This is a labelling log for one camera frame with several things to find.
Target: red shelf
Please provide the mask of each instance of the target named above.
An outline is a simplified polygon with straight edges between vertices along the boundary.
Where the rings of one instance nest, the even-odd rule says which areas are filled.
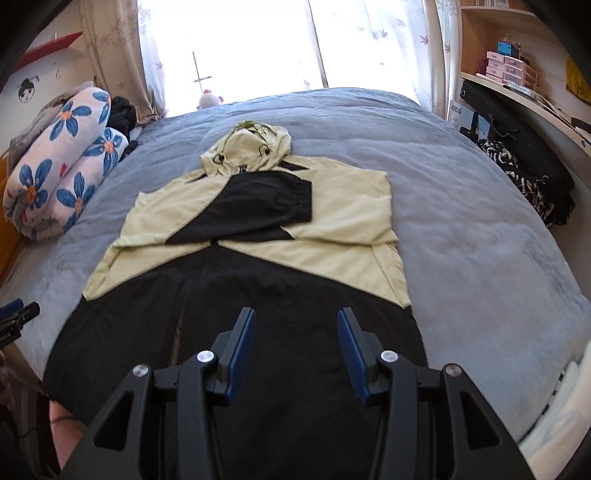
[[[82,35],[82,32],[72,33],[70,35],[66,35],[65,37],[60,37],[55,40],[51,40],[49,42],[44,43],[43,45],[39,45],[38,47],[32,48],[27,50],[25,54],[21,57],[18,61],[17,66],[14,67],[13,73],[18,72],[21,68],[26,67],[30,63],[33,63],[36,60],[42,59],[43,57],[57,52],[63,48],[68,48],[70,45],[74,43],[74,40],[77,39]]]

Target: jacket sleeve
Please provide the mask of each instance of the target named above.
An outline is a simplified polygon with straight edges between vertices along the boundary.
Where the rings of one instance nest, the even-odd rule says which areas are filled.
[[[167,244],[292,237],[281,227],[312,220],[312,185],[284,171],[233,175],[221,193]]]

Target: jacket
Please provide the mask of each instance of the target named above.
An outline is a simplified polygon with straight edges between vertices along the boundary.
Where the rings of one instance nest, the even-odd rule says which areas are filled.
[[[291,155],[287,130],[243,122],[203,168],[140,194],[89,278],[44,385],[88,423],[138,363],[186,360],[253,307],[236,404],[216,412],[228,478],[364,478],[375,409],[354,397],[336,315],[426,365],[391,228],[387,175]]]

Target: pink plush toy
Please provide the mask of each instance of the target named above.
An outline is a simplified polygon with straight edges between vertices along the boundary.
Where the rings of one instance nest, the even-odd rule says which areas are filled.
[[[205,90],[199,99],[199,106],[197,107],[197,110],[209,108],[211,106],[218,106],[222,103],[223,97],[214,95],[211,90]]]

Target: blue gripper pad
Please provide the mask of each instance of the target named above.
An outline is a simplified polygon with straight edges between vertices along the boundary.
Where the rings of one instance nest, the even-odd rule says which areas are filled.
[[[11,317],[19,310],[22,310],[24,307],[25,304],[21,299],[13,300],[4,307],[0,307],[0,320],[4,320]]]
[[[232,339],[234,333],[239,333],[237,339]],[[242,309],[234,330],[232,337],[228,342],[228,346],[232,347],[233,340],[235,340],[235,347],[232,359],[228,363],[228,387],[225,392],[226,401],[232,404],[232,401],[238,396],[246,377],[246,369],[251,359],[252,347],[255,341],[256,332],[256,313],[253,309]]]
[[[337,314],[336,330],[353,392],[361,404],[366,406],[371,396],[366,376],[366,364],[358,341],[353,334],[352,326],[343,310],[339,310]]]

